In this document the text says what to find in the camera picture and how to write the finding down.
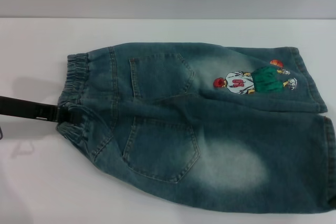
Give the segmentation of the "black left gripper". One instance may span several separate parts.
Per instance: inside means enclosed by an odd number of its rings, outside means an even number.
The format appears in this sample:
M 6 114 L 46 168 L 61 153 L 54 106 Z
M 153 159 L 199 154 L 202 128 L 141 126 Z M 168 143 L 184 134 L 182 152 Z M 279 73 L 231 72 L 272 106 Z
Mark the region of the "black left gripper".
M 1 96 L 1 115 L 71 124 L 80 123 L 80 113 L 66 107 Z

